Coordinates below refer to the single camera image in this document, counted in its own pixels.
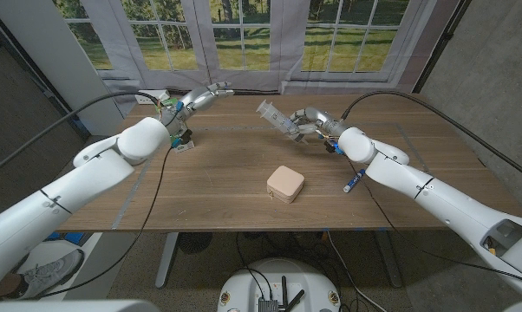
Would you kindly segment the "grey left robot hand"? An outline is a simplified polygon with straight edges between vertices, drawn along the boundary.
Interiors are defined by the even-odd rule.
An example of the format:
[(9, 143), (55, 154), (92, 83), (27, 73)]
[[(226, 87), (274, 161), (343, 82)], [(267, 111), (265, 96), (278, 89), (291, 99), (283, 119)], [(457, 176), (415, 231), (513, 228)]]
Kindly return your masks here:
[(222, 98), (234, 95), (231, 83), (227, 81), (216, 82), (206, 87), (198, 87), (184, 95), (177, 101), (170, 124), (177, 120), (185, 121), (198, 111), (205, 111), (213, 103)]

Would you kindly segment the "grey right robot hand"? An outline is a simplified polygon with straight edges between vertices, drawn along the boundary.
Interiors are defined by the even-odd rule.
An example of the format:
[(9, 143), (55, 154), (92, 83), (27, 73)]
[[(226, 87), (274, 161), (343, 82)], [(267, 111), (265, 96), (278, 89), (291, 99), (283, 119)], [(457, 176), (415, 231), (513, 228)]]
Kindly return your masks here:
[(290, 117), (290, 122), (285, 134), (295, 141), (311, 133), (319, 133), (327, 139), (338, 139), (349, 128), (344, 122), (314, 107), (297, 110)]

